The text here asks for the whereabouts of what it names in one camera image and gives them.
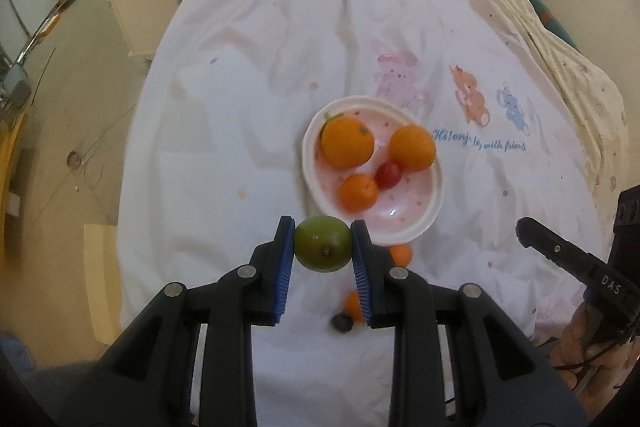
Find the person right hand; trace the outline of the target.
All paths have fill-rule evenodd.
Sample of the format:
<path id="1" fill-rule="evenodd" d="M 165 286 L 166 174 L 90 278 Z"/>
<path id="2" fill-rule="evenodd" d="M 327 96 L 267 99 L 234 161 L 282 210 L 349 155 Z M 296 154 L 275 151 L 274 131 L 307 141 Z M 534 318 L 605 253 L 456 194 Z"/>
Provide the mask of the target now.
<path id="1" fill-rule="evenodd" d="M 552 350 L 549 363 L 556 367 L 559 376 L 570 389 L 578 385 L 578 369 L 560 369 L 560 366 L 585 362 L 604 350 L 607 343 L 587 346 L 584 339 L 587 326 L 588 303 L 582 303 L 575 311 L 570 323 L 562 332 L 560 343 Z M 596 373 L 582 388 L 578 400 L 582 403 L 587 416 L 595 418 L 601 413 L 615 395 L 617 385 L 623 384 L 639 358 L 639 337 L 616 345 L 600 358 L 592 361 Z"/>

